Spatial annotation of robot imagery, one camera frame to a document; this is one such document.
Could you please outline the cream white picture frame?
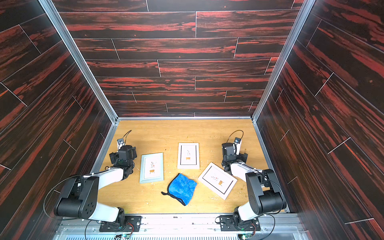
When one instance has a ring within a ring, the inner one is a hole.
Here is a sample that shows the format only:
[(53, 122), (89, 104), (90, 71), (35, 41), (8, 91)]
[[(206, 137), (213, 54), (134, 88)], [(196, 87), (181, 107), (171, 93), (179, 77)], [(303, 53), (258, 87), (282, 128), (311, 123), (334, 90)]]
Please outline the cream white picture frame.
[(227, 199), (228, 195), (237, 183), (236, 178), (226, 173), (214, 163), (209, 163), (206, 169), (199, 176), (198, 180), (223, 200)]

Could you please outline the light blue picture frame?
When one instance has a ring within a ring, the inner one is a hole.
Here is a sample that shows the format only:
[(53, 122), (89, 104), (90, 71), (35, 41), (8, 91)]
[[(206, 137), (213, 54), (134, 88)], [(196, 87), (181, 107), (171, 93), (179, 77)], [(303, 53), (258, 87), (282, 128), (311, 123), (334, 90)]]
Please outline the light blue picture frame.
[(164, 181), (163, 153), (142, 155), (140, 184)]

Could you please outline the white picture frame black border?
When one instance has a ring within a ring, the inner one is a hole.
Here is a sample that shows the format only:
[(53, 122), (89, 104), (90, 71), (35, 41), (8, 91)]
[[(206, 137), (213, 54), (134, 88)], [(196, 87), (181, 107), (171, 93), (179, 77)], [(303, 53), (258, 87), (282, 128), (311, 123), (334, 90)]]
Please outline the white picture frame black border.
[(199, 169), (200, 154), (198, 143), (179, 143), (178, 169)]

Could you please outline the blue microfiber cloth black trim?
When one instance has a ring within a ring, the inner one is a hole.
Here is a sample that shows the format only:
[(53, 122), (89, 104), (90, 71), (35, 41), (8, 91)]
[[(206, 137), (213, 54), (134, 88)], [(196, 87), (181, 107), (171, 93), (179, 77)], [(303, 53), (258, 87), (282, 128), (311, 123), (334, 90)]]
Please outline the blue microfiber cloth black trim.
[(170, 196), (180, 202), (183, 206), (187, 206), (192, 200), (196, 187), (197, 183), (194, 180), (179, 173), (169, 183), (167, 192), (161, 192), (161, 194)]

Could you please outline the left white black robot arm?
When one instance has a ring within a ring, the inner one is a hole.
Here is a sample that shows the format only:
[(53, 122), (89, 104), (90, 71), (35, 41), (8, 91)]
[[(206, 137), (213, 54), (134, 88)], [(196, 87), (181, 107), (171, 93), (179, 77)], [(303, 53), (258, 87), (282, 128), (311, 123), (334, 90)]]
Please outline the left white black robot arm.
[(55, 216), (114, 223), (119, 228), (125, 226), (124, 209), (98, 203), (98, 193), (100, 189), (128, 178), (133, 173), (136, 157), (135, 147), (122, 146), (118, 152), (110, 154), (113, 166), (109, 169), (67, 180), (54, 207)]

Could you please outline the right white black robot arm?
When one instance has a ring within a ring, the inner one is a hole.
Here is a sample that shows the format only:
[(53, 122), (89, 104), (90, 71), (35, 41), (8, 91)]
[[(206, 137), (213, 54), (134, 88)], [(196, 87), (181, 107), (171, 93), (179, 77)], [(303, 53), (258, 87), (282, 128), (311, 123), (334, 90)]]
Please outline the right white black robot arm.
[(222, 153), (224, 171), (247, 184), (249, 200), (235, 208), (233, 216), (236, 225), (249, 223), (264, 214), (277, 214), (287, 207), (286, 198), (273, 170), (258, 170), (248, 166), (248, 155), (240, 153), (240, 144), (224, 143)]

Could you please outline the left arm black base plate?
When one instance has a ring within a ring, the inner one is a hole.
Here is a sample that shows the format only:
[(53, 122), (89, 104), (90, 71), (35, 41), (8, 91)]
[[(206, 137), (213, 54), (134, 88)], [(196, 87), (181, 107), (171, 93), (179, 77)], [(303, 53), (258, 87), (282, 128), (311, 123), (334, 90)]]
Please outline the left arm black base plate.
[(142, 216), (125, 215), (123, 220), (116, 220), (115, 222), (101, 222), (99, 232), (123, 232), (135, 233), (140, 231), (142, 224)]

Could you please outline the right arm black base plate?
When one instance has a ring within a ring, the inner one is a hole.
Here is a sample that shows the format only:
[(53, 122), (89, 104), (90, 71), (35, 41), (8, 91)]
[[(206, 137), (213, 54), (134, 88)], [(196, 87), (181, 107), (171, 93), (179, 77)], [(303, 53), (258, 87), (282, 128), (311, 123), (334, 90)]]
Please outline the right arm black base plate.
[(261, 230), (258, 219), (243, 221), (240, 217), (234, 217), (233, 215), (220, 215), (215, 219), (215, 223), (220, 226), (222, 232), (253, 232)]

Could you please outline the aluminium front rail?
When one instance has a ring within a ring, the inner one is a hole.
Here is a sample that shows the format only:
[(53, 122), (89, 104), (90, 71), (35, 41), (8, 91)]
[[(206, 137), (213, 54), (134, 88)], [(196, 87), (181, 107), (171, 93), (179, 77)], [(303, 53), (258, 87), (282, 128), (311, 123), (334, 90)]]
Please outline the aluminium front rail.
[(309, 240), (296, 214), (258, 218), (261, 230), (222, 232), (215, 219), (229, 214), (142, 214), (139, 232), (99, 232), (101, 223), (72, 220), (59, 225), (55, 240)]

